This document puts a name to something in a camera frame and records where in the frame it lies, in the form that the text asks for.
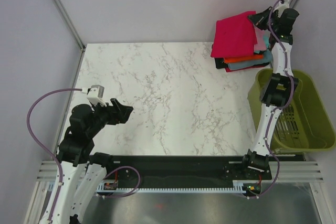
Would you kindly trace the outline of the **magenta t shirt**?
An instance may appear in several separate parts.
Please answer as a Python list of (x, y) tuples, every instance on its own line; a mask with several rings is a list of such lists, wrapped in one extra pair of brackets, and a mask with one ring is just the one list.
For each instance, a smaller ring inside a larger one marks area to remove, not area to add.
[(216, 22), (212, 58), (236, 58), (253, 54), (257, 38), (248, 16), (254, 14), (254, 10), (247, 11)]

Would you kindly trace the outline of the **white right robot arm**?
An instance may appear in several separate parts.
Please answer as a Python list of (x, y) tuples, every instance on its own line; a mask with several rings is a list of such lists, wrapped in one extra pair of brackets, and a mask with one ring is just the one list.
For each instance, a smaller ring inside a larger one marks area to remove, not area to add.
[(248, 179), (269, 168), (270, 145), (276, 123), (290, 104), (298, 79), (293, 76), (290, 53), (293, 44), (292, 27), (299, 13), (289, 7), (270, 7), (251, 15), (248, 19), (259, 29), (270, 32), (270, 49), (273, 57), (272, 74), (260, 92), (261, 116), (253, 146), (244, 155), (241, 174)]

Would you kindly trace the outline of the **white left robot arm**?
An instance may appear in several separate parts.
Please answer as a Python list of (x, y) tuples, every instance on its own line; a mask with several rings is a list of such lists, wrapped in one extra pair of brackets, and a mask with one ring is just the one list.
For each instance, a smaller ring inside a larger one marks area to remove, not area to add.
[(94, 137), (106, 126), (125, 124), (133, 107), (112, 98), (109, 103), (80, 104), (71, 111), (70, 125), (56, 156), (57, 176), (40, 223), (82, 223), (89, 202), (115, 165), (111, 155), (91, 154)]

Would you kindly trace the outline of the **folded teal t shirt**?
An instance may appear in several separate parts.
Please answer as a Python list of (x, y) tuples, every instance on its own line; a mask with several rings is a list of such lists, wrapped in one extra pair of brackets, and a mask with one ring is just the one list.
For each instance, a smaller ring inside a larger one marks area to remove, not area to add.
[(265, 47), (268, 50), (269, 46), (270, 46), (270, 42), (269, 42), (269, 35), (268, 34), (264, 34), (263, 35), (263, 41), (265, 43)]

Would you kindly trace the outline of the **folded pink t shirt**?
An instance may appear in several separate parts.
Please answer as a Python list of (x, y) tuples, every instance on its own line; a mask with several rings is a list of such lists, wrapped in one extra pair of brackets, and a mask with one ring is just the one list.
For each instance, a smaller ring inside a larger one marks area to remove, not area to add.
[(264, 30), (254, 27), (257, 43), (254, 45), (254, 52), (261, 52), (267, 50), (267, 43), (265, 42), (266, 34)]

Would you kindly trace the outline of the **folded grey blue t shirt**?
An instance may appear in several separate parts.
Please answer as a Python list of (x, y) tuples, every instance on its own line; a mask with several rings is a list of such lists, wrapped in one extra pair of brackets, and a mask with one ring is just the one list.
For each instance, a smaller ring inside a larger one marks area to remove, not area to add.
[(232, 70), (241, 69), (245, 67), (250, 67), (253, 65), (263, 64), (263, 63), (270, 63), (273, 60), (272, 53), (269, 50), (264, 51), (263, 58), (259, 60), (251, 60), (251, 61), (242, 61), (237, 63), (227, 63), (228, 67)]

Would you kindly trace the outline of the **folded orange t shirt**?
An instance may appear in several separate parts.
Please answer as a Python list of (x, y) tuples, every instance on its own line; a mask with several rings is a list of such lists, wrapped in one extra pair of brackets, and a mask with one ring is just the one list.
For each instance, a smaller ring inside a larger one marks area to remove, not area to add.
[(253, 54), (249, 56), (241, 56), (241, 57), (227, 57), (224, 58), (224, 63), (237, 63), (242, 61), (251, 61), (251, 60), (259, 60), (263, 58), (263, 54)]

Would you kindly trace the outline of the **folded black t shirt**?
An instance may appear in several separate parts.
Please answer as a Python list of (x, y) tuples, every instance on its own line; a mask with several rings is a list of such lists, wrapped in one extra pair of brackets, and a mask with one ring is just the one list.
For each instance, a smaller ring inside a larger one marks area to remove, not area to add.
[(216, 69), (228, 68), (228, 64), (224, 62), (224, 58), (215, 58), (214, 60)]

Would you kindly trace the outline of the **folded dark red t shirt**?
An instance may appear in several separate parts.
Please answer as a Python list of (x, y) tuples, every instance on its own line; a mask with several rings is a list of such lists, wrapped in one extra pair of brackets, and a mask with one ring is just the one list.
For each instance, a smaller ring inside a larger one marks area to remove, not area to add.
[(242, 70), (253, 69), (253, 68), (263, 68), (263, 67), (266, 67), (268, 65), (269, 65), (269, 63), (267, 62), (267, 63), (253, 65), (253, 66), (250, 66), (250, 67), (245, 67), (245, 68), (236, 69), (236, 70), (232, 70), (229, 67), (227, 67), (227, 68), (225, 68), (225, 71), (226, 72), (236, 72), (236, 71), (242, 71)]

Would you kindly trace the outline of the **olive green plastic basket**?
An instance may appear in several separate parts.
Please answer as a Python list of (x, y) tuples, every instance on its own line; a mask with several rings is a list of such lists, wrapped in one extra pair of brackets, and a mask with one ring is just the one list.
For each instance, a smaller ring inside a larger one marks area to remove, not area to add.
[(321, 102), (316, 87), (306, 73), (293, 70), (299, 80), (291, 103), (283, 110), (265, 106), (260, 93), (272, 70), (256, 75), (248, 92), (248, 101), (256, 128), (251, 150), (259, 155), (297, 154), (327, 151), (335, 146), (335, 131)]

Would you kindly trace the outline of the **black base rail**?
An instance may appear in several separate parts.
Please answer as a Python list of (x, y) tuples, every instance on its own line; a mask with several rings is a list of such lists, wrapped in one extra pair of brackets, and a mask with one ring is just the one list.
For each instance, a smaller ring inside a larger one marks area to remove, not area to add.
[(241, 156), (112, 156), (95, 153), (89, 159), (107, 169), (118, 189), (232, 188), (235, 180), (271, 180), (270, 168), (248, 167)]

